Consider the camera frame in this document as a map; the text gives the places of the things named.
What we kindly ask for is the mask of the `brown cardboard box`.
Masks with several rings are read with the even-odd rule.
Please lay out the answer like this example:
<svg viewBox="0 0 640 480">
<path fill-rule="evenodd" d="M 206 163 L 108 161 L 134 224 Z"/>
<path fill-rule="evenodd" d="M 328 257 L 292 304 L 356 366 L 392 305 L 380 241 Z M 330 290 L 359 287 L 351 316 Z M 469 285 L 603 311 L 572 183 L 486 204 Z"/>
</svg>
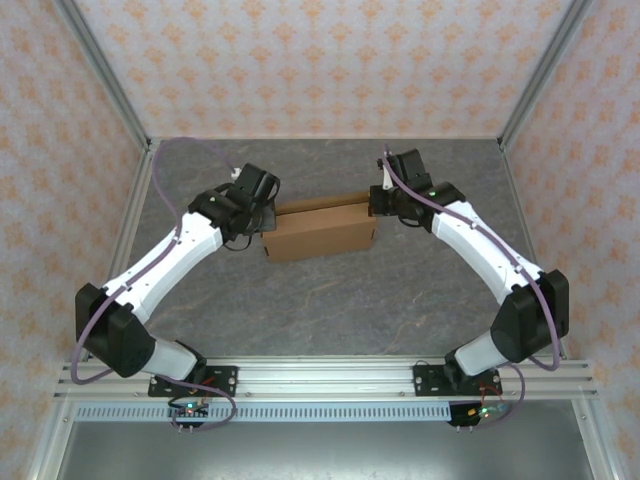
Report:
<svg viewBox="0 0 640 480">
<path fill-rule="evenodd" d="M 357 192 L 279 205 L 276 229 L 261 239 L 268 259 L 282 263 L 367 250 L 376 230 L 369 194 Z"/>
</svg>

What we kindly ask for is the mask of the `grey metal sheet panel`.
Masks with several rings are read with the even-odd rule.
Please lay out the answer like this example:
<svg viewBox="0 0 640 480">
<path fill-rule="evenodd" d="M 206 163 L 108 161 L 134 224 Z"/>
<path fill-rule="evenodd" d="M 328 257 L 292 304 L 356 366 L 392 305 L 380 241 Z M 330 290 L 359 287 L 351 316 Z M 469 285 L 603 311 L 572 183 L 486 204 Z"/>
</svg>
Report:
<svg viewBox="0 0 640 480">
<path fill-rule="evenodd" d="M 546 418 L 443 423 L 79 423 L 59 480 L 593 480 L 580 434 Z"/>
</svg>

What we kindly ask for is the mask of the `aluminium table side rail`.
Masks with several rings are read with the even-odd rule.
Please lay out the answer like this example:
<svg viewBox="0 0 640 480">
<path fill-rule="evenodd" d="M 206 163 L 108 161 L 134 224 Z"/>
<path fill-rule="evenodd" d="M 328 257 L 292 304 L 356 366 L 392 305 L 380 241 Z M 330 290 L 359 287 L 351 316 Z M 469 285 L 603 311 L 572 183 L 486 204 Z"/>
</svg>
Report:
<svg viewBox="0 0 640 480">
<path fill-rule="evenodd" d="M 515 181 L 515 176 L 513 173 L 513 170 L 510 166 L 509 160 L 508 160 L 508 155 L 507 155 L 507 149 L 506 146 L 503 146 L 500 142 L 498 142 L 498 147 L 500 150 L 500 155 L 501 155 L 501 159 L 502 159 L 502 163 L 504 164 L 504 168 L 508 177 L 508 182 L 509 185 L 511 187 L 511 191 L 514 197 L 514 201 L 516 204 L 516 208 L 518 210 L 518 215 L 520 218 L 520 222 L 522 225 L 522 228 L 524 230 L 524 236 L 525 236 L 525 240 L 526 240 L 526 244 L 527 244 L 527 250 L 528 253 L 530 254 L 529 257 L 534 263 L 538 264 L 538 265 L 542 265 L 541 262 L 538 260 L 536 252 L 535 252 L 535 247 L 532 241 L 532 237 L 530 235 L 530 230 L 529 230 L 529 225 L 527 223 L 526 220 L 526 216 L 525 216 L 525 211 L 524 211 L 524 204 L 521 201 L 521 198 L 519 196 L 519 191 L 516 185 L 516 181 Z M 559 351 L 559 358 L 562 361 L 566 361 L 568 360 L 568 357 L 566 355 L 566 349 L 564 348 L 565 345 L 563 343 L 563 339 L 559 339 L 558 340 L 558 351 Z"/>
<path fill-rule="evenodd" d="M 151 182 L 152 160 L 159 144 L 158 138 L 151 138 L 148 145 L 142 149 L 121 217 L 107 280 L 119 276 L 129 265 L 132 246 Z"/>
</svg>

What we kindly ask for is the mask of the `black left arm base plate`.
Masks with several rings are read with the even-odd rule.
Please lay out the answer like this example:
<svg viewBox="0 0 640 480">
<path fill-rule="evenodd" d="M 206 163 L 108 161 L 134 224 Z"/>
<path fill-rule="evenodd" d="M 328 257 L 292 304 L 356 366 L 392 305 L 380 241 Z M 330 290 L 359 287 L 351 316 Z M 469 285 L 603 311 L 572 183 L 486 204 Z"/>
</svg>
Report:
<svg viewBox="0 0 640 480">
<path fill-rule="evenodd" d="M 236 366 L 207 365 L 204 376 L 196 382 L 189 379 L 189 383 L 217 388 L 234 397 L 237 386 L 238 368 Z M 181 398 L 181 397 L 211 397 L 212 393 L 185 387 L 169 382 L 158 376 L 152 376 L 149 382 L 147 394 L 152 398 Z"/>
</svg>

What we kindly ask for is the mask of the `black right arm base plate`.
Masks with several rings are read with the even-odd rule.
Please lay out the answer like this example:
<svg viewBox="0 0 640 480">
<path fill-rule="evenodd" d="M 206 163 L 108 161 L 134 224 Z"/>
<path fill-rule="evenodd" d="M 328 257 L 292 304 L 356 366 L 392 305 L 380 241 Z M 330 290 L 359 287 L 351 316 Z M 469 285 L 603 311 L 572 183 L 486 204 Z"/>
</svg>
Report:
<svg viewBox="0 0 640 480">
<path fill-rule="evenodd" d="M 412 368 L 416 396 L 498 396 L 503 393 L 501 377 L 496 369 L 468 376 L 449 365 L 417 363 Z"/>
</svg>

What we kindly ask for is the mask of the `aluminium frame post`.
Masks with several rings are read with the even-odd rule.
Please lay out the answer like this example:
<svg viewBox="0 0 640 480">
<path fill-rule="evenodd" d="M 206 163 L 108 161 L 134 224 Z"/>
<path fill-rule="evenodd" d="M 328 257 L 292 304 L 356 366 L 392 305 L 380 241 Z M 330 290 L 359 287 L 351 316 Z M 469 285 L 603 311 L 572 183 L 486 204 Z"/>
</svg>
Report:
<svg viewBox="0 0 640 480">
<path fill-rule="evenodd" d="M 76 0 L 53 0 L 135 143 L 144 151 L 150 137 Z"/>
<path fill-rule="evenodd" d="M 499 149 L 505 153 L 533 110 L 539 95 L 559 64 L 564 51 L 581 26 L 593 0 L 571 0 L 555 33 L 531 74 L 506 125 L 497 138 Z"/>
</svg>

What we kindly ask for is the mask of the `aluminium cross rail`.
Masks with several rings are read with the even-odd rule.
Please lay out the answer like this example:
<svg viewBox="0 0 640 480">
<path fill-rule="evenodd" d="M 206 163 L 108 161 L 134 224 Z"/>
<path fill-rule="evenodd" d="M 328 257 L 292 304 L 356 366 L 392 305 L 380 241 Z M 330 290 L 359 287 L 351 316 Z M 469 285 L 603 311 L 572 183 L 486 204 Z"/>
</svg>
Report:
<svg viewBox="0 0 640 480">
<path fill-rule="evenodd" d="M 242 401 L 408 401 L 415 397 L 415 366 L 441 364 L 438 357 L 415 356 L 244 356 L 211 357 L 208 362 L 238 368 L 236 398 Z M 597 399 L 600 389 L 587 360 L 564 360 L 553 371 L 530 361 L 519 364 L 525 380 L 499 370 L 502 397 L 515 400 Z"/>
</svg>

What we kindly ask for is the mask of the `aluminium lower frame bar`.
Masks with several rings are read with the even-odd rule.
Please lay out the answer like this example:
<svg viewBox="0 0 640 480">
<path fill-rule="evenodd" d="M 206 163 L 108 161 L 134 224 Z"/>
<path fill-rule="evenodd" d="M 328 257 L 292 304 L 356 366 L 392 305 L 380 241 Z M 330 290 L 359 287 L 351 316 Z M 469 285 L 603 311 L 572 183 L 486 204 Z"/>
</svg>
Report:
<svg viewBox="0 0 640 480">
<path fill-rule="evenodd" d="M 57 480 L 77 412 L 75 402 L 55 402 L 44 423 L 27 480 Z"/>
<path fill-rule="evenodd" d="M 591 402 L 585 399 L 574 399 L 572 407 L 593 479 L 616 480 L 615 471 L 605 448 L 604 437 L 596 421 L 596 411 Z"/>
</svg>

